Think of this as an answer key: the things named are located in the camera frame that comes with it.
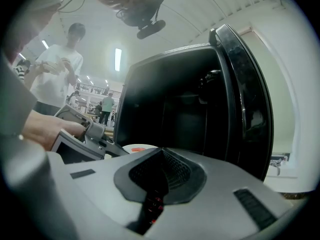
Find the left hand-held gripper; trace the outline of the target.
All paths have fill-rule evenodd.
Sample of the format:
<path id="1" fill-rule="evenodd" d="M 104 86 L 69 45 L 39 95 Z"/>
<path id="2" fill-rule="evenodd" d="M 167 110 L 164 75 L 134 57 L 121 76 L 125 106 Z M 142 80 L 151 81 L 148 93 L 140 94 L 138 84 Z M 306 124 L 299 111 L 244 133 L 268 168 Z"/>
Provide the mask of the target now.
<path id="1" fill-rule="evenodd" d="M 62 129 L 51 148 L 52 152 L 61 156 L 66 165 L 103 160 L 105 155 L 121 157 L 129 154 L 105 134 L 105 126 L 94 122 L 72 106 L 66 104 L 54 116 L 84 127 L 80 136 Z"/>

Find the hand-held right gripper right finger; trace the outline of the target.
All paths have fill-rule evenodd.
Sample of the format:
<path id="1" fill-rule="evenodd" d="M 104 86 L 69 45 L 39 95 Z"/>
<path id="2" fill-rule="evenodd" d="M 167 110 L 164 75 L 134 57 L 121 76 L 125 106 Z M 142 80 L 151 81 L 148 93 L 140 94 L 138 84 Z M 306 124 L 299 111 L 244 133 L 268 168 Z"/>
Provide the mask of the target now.
<path id="1" fill-rule="evenodd" d="M 287 225 L 293 206 L 240 167 L 181 149 L 201 166 L 202 190 L 190 202 L 167 205 L 145 233 L 150 240 L 271 240 Z"/>

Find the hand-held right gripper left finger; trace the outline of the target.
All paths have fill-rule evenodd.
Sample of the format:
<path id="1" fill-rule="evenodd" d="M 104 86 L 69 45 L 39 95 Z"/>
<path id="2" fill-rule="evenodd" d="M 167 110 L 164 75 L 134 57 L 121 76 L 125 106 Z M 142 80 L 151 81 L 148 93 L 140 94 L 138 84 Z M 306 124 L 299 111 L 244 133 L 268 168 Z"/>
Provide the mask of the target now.
<path id="1" fill-rule="evenodd" d="M 141 235 L 128 228 L 138 221 L 143 205 L 126 200 L 114 184 L 122 166 L 150 155 L 153 149 L 107 160 L 64 164 L 47 154 L 55 218 L 47 223 L 53 240 L 164 240 L 165 219 Z"/>

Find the person's left hand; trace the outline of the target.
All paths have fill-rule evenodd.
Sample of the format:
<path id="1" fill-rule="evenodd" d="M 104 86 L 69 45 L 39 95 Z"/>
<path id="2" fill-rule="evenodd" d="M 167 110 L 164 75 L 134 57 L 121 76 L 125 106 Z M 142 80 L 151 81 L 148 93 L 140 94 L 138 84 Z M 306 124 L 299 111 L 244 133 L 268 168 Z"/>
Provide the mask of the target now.
<path id="1" fill-rule="evenodd" d="M 43 115 L 32 110 L 25 122 L 22 135 L 28 140 L 40 144 L 46 151 L 50 151 L 61 130 L 65 130 L 72 136 L 79 137 L 85 129 L 84 126 L 77 122 Z"/>

